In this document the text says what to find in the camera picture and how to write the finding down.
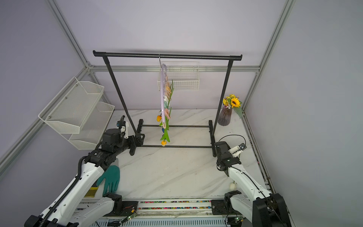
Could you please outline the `cream tulip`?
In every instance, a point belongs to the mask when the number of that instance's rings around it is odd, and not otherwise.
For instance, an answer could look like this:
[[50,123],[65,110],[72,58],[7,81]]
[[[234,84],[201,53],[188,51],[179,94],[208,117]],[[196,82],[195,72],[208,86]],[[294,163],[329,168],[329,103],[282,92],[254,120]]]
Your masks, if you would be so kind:
[[169,135],[168,135],[169,120],[171,119],[169,109],[167,109],[167,108],[164,109],[164,116],[165,116],[165,122],[162,121],[159,124],[159,126],[161,126],[162,128],[165,129],[165,132],[163,133],[163,136],[160,139],[161,145],[163,147],[165,147],[167,145],[167,143],[170,142],[170,138],[169,138]]

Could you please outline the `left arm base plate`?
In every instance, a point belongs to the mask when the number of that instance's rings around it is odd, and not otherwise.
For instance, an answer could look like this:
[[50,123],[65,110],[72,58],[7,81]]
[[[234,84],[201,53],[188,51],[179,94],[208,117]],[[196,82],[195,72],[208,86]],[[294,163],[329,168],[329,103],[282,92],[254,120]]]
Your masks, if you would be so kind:
[[105,217],[125,217],[136,212],[138,208],[138,201],[124,201],[122,196],[114,193],[107,193],[106,198],[112,199],[114,202],[113,208],[110,213]]

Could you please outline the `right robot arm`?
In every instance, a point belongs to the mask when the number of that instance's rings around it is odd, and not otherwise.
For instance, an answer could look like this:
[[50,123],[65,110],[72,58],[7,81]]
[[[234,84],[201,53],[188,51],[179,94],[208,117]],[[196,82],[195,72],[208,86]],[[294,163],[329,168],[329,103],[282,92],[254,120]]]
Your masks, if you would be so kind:
[[235,214],[234,221],[226,220],[232,227],[240,227],[247,219],[254,227],[292,226],[284,198],[259,184],[242,165],[238,155],[245,144],[231,148],[226,142],[215,143],[216,167],[224,172],[240,190],[225,193],[223,207],[212,206],[212,211]]

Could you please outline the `pale yellow tulip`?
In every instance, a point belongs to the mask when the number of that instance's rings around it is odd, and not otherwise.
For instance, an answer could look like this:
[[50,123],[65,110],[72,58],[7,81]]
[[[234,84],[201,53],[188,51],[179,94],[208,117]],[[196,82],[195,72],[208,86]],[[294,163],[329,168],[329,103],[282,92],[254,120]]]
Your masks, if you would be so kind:
[[169,86],[169,93],[168,93],[168,106],[170,106],[171,100],[172,100],[172,95],[174,92],[174,81],[172,80],[170,86]]

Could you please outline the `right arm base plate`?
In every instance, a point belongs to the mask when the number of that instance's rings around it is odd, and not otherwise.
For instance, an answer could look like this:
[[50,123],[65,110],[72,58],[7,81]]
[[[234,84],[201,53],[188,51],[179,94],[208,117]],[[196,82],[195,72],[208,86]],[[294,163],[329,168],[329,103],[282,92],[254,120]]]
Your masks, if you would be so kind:
[[231,197],[234,195],[241,195],[240,191],[231,191],[225,193],[222,200],[211,200],[211,210],[213,215],[228,215],[228,214],[240,214],[240,212],[232,208]]

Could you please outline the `orange tulip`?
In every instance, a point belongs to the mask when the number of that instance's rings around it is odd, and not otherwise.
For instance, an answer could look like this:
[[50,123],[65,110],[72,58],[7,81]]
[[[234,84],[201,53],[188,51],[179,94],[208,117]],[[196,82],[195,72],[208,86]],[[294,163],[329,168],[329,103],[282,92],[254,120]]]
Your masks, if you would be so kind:
[[158,117],[157,117],[157,121],[160,123],[160,122],[162,122],[162,115],[159,115]]

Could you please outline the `white tulip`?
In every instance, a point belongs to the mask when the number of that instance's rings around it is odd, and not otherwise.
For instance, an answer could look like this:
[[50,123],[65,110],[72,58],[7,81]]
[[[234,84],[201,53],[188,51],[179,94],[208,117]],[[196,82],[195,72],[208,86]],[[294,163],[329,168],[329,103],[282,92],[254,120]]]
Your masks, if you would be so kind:
[[236,183],[231,183],[229,188],[230,188],[231,191],[234,191],[237,188],[237,184]]

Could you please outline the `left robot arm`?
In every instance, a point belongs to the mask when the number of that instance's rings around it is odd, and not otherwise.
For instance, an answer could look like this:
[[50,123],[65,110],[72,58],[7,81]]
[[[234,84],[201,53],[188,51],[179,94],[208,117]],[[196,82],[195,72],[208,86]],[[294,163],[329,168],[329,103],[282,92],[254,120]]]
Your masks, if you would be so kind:
[[104,215],[120,215],[125,211],[123,199],[112,191],[94,205],[75,215],[74,211],[97,180],[107,179],[105,173],[115,168],[116,157],[126,150],[134,155],[137,147],[144,143],[145,135],[136,133],[126,136],[121,129],[109,129],[95,149],[78,162],[77,175],[61,195],[40,215],[31,215],[26,227],[86,227]]

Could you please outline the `black clothes rack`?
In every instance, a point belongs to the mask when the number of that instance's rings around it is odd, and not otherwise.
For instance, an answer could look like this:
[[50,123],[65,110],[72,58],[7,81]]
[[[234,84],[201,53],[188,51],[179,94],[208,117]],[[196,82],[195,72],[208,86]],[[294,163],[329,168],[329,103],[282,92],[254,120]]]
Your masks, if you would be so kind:
[[[219,56],[219,55],[191,55],[191,54],[136,54],[136,53],[109,53],[109,52],[97,52],[97,51],[93,51],[93,55],[95,57],[102,57],[105,64],[106,64],[106,67],[107,67],[107,70],[111,76],[111,79],[113,81],[113,84],[116,88],[116,91],[118,93],[118,96],[119,96],[119,99],[123,105],[123,108],[124,108],[124,111],[128,117],[128,120],[130,122],[130,125],[132,126],[132,129],[136,135],[136,133],[141,133],[141,130],[142,130],[142,127],[143,126],[146,126],[146,125],[143,125],[143,120],[139,120],[139,124],[138,124],[138,128],[136,129],[135,128],[135,125],[131,119],[131,116],[129,115],[129,112],[128,112],[128,109],[127,109],[127,106],[126,106],[126,103],[123,99],[123,96],[122,96],[122,93],[121,93],[121,90],[119,88],[119,85],[117,83],[117,80],[115,78],[115,75],[114,75],[114,72],[112,70],[112,67],[111,67],[111,64],[110,64],[110,61],[109,61],[109,57],[121,57],[121,58],[157,58],[159,59],[159,56],[161,56],[161,58],[165,58],[165,59],[192,59],[192,60],[228,60],[228,66],[227,66],[227,70],[226,70],[226,76],[225,76],[225,80],[224,80],[224,85],[223,85],[223,89],[222,89],[222,93],[221,93],[221,97],[220,97],[220,101],[219,101],[219,104],[218,104],[218,111],[217,111],[217,114],[216,114],[216,119],[215,119],[215,122],[214,122],[214,125],[212,125],[213,121],[210,120],[209,121],[209,125],[207,126],[209,128],[209,133],[210,133],[210,140],[211,140],[211,146],[168,146],[170,148],[211,148],[212,149],[212,155],[213,157],[217,157],[217,152],[216,152],[216,146],[215,146],[215,130],[216,130],[216,125],[217,125],[217,120],[218,120],[218,117],[219,117],[219,114],[220,114],[220,111],[221,111],[221,106],[222,106],[222,101],[223,101],[223,98],[224,98],[224,95],[225,95],[225,92],[226,92],[226,87],[227,87],[227,84],[228,84],[228,80],[229,80],[229,77],[230,77],[230,73],[231,73],[231,70],[232,70],[232,66],[233,66],[233,63],[234,61],[241,61],[242,58],[243,58],[243,55],[230,55],[230,56]],[[104,145],[105,145],[105,142],[101,142],[101,150],[102,152],[108,152],[108,153],[111,153],[111,151],[114,153],[114,155],[118,155],[118,154],[121,154],[122,152],[130,149],[130,142],[129,142],[129,139],[124,139],[121,137],[121,135],[119,136],[120,139],[117,141],[118,143],[116,143],[116,150],[114,150],[113,148],[111,149],[111,145],[107,145],[105,148],[104,148]],[[163,146],[147,146],[147,145],[143,145],[141,147],[156,147],[156,148],[161,148]]]

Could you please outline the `purple clip hanger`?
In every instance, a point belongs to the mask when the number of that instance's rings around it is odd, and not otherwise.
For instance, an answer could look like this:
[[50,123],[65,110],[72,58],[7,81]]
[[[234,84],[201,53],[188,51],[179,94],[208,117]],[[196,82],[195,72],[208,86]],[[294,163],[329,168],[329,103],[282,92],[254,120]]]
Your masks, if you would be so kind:
[[167,86],[170,86],[167,78],[167,66],[161,63],[161,56],[159,56],[159,64],[160,64],[160,96],[161,96],[161,123],[162,127],[166,129],[166,119],[165,116],[165,104],[164,98],[167,96]]

